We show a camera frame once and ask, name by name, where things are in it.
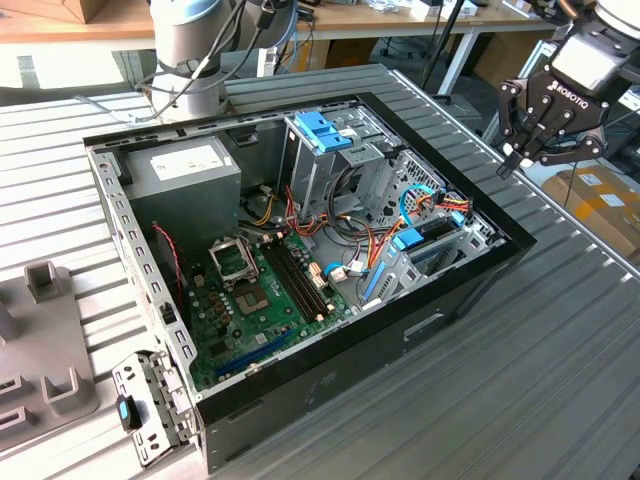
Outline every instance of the motherboard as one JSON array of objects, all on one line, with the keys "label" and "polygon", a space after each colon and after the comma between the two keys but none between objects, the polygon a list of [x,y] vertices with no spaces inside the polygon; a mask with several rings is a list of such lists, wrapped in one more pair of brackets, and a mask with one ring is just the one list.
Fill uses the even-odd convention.
[{"label": "motherboard", "polygon": [[[328,283],[313,283],[314,259],[296,233],[268,243],[238,237],[219,245],[230,242],[243,247],[214,245],[214,255],[185,269],[191,272],[189,331],[198,351],[191,373],[198,390],[353,315]],[[242,272],[235,283],[227,280]]]}]

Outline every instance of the cardboard box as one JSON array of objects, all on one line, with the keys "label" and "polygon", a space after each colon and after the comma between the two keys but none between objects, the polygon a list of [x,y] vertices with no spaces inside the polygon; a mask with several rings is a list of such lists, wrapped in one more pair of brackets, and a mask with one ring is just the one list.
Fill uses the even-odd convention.
[{"label": "cardboard box", "polygon": [[[559,172],[542,189],[564,204],[571,170]],[[631,263],[640,265],[640,195],[607,168],[579,168],[567,211]]]},{"label": "cardboard box", "polygon": [[552,32],[496,33],[473,71],[495,88],[508,78],[516,78],[540,40],[551,38]]},{"label": "cardboard box", "polygon": [[74,23],[89,23],[108,0],[0,0],[0,9]]}]

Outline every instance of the aluminum extrusion table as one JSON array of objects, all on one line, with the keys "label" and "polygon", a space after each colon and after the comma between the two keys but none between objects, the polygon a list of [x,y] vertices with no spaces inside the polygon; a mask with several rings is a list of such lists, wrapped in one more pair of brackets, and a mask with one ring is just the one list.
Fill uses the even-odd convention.
[{"label": "aluminum extrusion table", "polygon": [[[381,66],[229,84],[240,111],[377,94],[538,243],[472,314],[222,469],[222,479],[625,479],[640,461],[633,268],[402,75]],[[103,98],[148,112],[137,94]],[[80,139],[124,128],[75,101],[0,109],[0,279],[51,258],[73,275],[100,396],[92,415],[0,454],[0,478],[204,477],[182,448],[142,472],[110,369],[150,347]]]}]

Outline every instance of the ram slot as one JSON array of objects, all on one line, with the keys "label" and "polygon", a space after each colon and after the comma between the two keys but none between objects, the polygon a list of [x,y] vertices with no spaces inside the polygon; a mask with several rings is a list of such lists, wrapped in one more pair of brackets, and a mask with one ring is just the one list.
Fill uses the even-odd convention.
[{"label": "ram slot", "polygon": [[307,323],[316,321],[318,315],[329,313],[322,298],[282,243],[266,245],[262,252]]}]

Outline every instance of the metal case frame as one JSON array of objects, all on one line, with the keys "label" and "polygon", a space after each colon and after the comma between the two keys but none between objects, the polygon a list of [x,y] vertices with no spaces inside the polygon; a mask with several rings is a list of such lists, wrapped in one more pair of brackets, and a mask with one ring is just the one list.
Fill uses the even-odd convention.
[{"label": "metal case frame", "polygon": [[[319,105],[332,108],[353,101],[371,110],[414,152],[427,159],[450,184],[473,198],[475,210],[482,212],[498,227],[506,235],[506,241],[422,288],[367,310],[366,321],[357,321],[335,330],[213,396],[203,399],[201,395],[193,395],[202,423],[199,441],[210,472],[464,315],[497,278],[535,244],[535,239],[524,228],[373,94],[320,98],[269,111],[256,111],[242,115],[241,124],[273,119],[274,112],[290,115],[299,109]],[[229,128],[228,125],[224,118],[201,119],[85,139],[116,245],[125,263],[137,266],[129,268],[128,275],[135,282],[138,303],[148,315],[156,336],[164,333],[165,338],[182,338],[182,342],[168,344],[176,358],[193,356],[195,347],[185,341],[184,332],[181,332],[184,325],[176,322],[175,305],[168,291],[159,288],[164,282],[150,252],[144,248],[144,238],[137,234],[139,226],[128,202],[122,201],[126,199],[122,198],[115,171],[108,162],[108,152],[116,148],[149,147],[180,137],[209,134]]]}]

